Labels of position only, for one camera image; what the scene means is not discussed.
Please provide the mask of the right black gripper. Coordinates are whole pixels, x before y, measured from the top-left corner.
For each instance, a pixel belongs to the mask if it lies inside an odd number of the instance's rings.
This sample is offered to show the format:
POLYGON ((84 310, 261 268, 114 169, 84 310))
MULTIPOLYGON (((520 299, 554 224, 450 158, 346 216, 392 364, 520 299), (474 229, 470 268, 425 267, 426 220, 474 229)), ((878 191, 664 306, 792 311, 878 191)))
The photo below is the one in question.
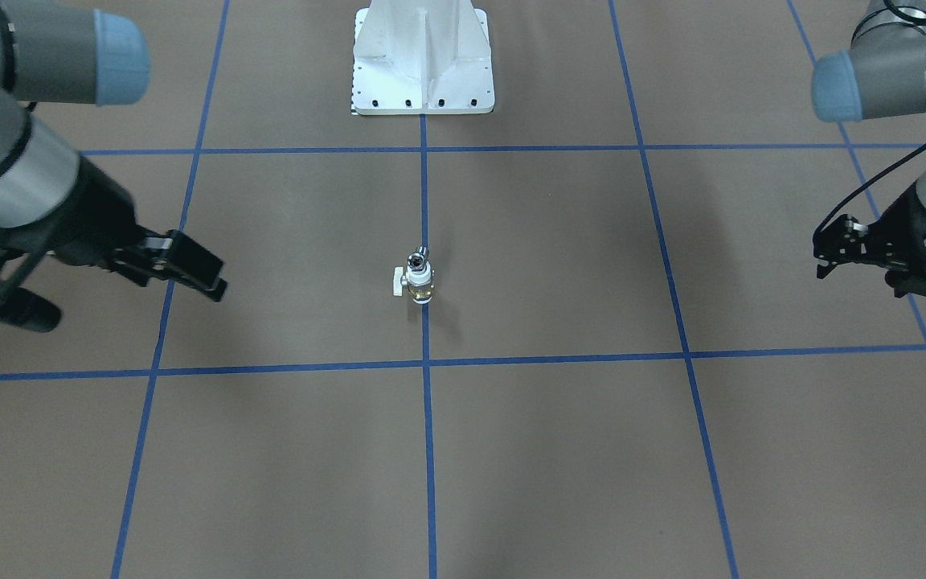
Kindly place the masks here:
POLYGON ((51 257, 66 266, 95 267, 139 282, 121 258, 135 253, 148 275, 190 287, 213 302, 227 292, 224 261, 179 230, 154 235, 138 223, 131 195, 94 162, 81 158, 72 194, 51 214, 47 240, 37 259, 51 257))

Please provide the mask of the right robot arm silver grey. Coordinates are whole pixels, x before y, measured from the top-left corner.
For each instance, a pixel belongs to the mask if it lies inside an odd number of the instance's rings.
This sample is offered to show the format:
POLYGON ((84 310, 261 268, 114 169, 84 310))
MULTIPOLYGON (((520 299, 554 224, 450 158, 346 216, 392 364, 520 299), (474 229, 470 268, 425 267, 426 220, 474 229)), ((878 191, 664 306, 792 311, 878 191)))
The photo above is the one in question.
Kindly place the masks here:
POLYGON ((219 301, 215 254, 138 223, 131 195, 36 117, 38 104, 135 104, 150 45, 131 18, 55 1, 0 1, 0 253, 173 280, 219 301))

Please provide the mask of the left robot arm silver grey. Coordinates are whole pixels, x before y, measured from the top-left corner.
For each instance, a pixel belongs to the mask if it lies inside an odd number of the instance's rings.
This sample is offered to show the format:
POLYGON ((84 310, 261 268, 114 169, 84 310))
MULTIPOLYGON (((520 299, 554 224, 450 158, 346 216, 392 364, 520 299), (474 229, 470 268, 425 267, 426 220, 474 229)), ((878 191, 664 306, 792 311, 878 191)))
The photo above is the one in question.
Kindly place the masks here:
MULTIPOLYGON (((926 1, 871 1, 849 48, 816 62, 811 91, 826 122, 926 113, 926 1)), ((872 224, 835 205, 812 243, 818 278, 877 266, 896 297, 926 297, 926 171, 872 224)))

